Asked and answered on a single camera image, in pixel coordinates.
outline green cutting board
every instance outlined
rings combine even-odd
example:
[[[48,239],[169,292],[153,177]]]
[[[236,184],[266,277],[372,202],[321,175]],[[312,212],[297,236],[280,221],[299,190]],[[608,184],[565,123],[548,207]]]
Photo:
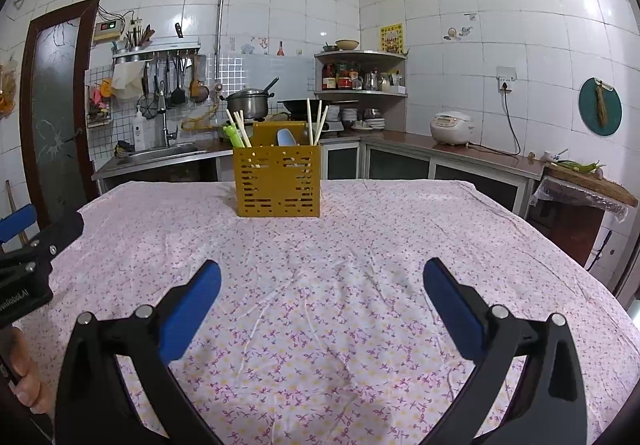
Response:
[[[593,133],[600,136],[609,136],[613,135],[620,127],[622,106],[620,105],[618,92],[615,89],[608,91],[603,88],[602,97],[607,108],[607,123],[604,126],[601,126],[598,120],[596,79],[593,77],[582,85],[580,97],[578,98],[578,107],[582,121]]]

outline wooden cutting board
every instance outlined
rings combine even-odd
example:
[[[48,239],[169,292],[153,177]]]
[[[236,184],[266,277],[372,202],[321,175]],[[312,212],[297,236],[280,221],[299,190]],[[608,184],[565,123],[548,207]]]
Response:
[[[575,170],[567,169],[565,167],[559,167],[558,165],[545,165],[544,174],[547,176],[553,176],[558,180],[568,181],[584,187],[585,189],[592,190],[598,194],[603,194],[614,200],[617,200],[626,205],[632,207],[638,206],[638,198],[633,196],[622,185],[618,185],[609,180],[598,180],[593,174],[583,174],[576,172]]]

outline wooden door frame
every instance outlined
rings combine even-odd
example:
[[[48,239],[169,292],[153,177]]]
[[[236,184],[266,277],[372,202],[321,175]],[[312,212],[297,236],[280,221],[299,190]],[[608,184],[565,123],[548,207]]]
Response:
[[[38,225],[41,230],[51,224],[51,219],[40,187],[40,175],[38,173],[33,143],[31,81],[33,77],[33,59],[35,56],[36,41],[38,34],[43,30],[56,26],[64,21],[80,18],[78,40],[76,40],[76,57],[74,59],[74,130],[82,129],[82,134],[75,138],[76,154],[78,155],[78,165],[80,167],[84,193],[89,201],[94,200],[98,197],[98,187],[96,183],[91,180],[94,167],[89,158],[86,121],[84,118],[84,72],[89,67],[89,55],[91,52],[98,2],[100,2],[100,0],[86,0],[64,6],[33,19],[29,25],[29,32],[27,33],[27,40],[24,45],[20,78],[20,142],[22,145],[22,162],[27,180],[27,189],[29,190],[31,203],[36,208]]]

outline stainless steel sink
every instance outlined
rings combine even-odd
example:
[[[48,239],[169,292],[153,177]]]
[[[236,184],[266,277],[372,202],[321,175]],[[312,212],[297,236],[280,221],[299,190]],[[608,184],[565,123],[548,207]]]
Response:
[[[121,165],[143,165],[149,162],[158,162],[159,160],[167,160],[169,158],[177,158],[188,154],[202,154],[206,151],[198,149],[195,144],[178,144],[170,148],[150,149],[149,151],[140,151],[120,158],[118,166]]]

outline rice cooker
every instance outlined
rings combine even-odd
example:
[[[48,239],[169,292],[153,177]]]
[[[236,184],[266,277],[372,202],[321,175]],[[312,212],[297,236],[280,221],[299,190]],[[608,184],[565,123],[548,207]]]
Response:
[[[438,113],[431,120],[431,137],[441,144],[466,145],[474,128],[475,124],[468,115],[457,111]]]

